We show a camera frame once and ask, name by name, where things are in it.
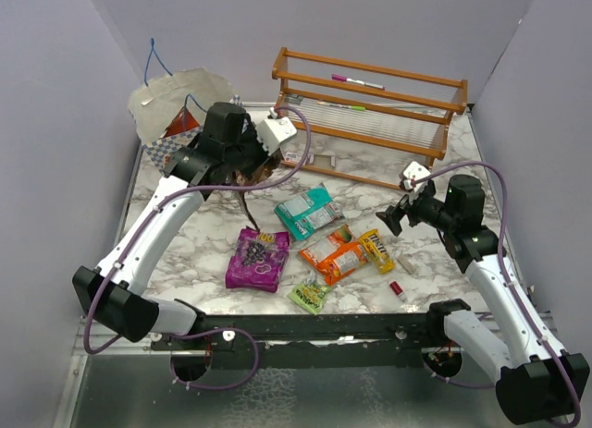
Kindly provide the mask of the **red chip bag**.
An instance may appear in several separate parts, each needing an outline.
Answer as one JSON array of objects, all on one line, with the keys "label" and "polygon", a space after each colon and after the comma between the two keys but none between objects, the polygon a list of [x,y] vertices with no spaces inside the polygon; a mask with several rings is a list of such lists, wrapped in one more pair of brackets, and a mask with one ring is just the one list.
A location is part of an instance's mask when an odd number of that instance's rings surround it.
[{"label": "red chip bag", "polygon": [[174,137],[183,132],[198,128],[200,123],[188,108],[182,107],[165,129],[164,138]]}]

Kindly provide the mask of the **brown sea salt snack bag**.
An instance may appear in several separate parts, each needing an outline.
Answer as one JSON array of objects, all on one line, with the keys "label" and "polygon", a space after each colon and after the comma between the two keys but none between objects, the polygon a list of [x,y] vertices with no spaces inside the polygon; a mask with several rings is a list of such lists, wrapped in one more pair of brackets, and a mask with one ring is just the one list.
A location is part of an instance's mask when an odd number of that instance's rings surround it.
[{"label": "brown sea salt snack bag", "polygon": [[[242,187],[251,187],[257,186],[259,184],[264,183],[267,181],[272,175],[273,172],[280,166],[283,160],[283,154],[281,150],[277,150],[273,153],[273,155],[262,165],[260,166],[251,177],[247,177],[241,171],[235,171],[232,173],[231,177],[231,184],[233,186],[242,186]],[[256,230],[257,232],[260,231],[260,227],[258,226],[257,222],[253,218],[251,214],[248,204],[245,199],[245,193],[243,191],[236,192],[236,197],[240,202],[240,207],[242,211],[245,213],[246,217],[251,223],[251,228]]]}]

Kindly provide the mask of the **checkered paper bag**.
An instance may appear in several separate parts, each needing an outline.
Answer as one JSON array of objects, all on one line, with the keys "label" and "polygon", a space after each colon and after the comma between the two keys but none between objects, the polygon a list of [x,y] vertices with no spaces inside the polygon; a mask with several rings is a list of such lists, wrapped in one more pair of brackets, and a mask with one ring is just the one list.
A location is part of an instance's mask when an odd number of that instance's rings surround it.
[{"label": "checkered paper bag", "polygon": [[[207,109],[216,102],[242,105],[235,88],[203,67],[171,71],[152,46],[144,66],[143,83],[128,101],[128,110],[143,153],[163,172],[172,154],[187,146],[204,124]],[[198,128],[164,138],[165,129],[182,107],[200,123]]]}]

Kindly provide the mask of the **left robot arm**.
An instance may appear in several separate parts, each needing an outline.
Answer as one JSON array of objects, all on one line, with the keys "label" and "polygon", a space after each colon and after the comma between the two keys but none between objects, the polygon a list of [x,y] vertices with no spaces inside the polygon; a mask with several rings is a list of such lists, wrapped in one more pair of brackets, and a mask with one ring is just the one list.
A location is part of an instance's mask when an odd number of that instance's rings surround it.
[{"label": "left robot arm", "polygon": [[82,266],[74,274],[86,322],[98,322],[130,342],[160,333],[171,334],[185,349],[198,347],[204,338],[198,311],[178,300],[145,298],[149,280],[172,239],[211,193],[245,191],[233,180],[237,174],[258,187],[258,173],[294,131],[287,118],[254,123],[242,107],[214,103],[190,143],[170,155],[129,232],[94,268]]}]

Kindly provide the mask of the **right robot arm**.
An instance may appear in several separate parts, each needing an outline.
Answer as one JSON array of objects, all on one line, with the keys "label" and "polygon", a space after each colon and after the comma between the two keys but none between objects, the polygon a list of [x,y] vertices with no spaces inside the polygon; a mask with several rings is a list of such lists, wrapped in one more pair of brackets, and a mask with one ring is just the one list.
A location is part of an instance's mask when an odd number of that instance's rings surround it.
[{"label": "right robot arm", "polygon": [[499,328],[491,332],[462,300],[448,300],[430,305],[426,338],[437,346],[452,341],[464,349],[487,374],[510,422],[555,422],[571,416],[569,424],[575,426],[590,367],[583,355],[569,353],[552,334],[522,290],[498,235],[483,223],[486,195],[480,180],[452,177],[440,201],[433,181],[417,179],[416,171],[403,177],[404,196],[377,217],[394,235],[402,232],[403,218],[410,226],[435,228]]}]

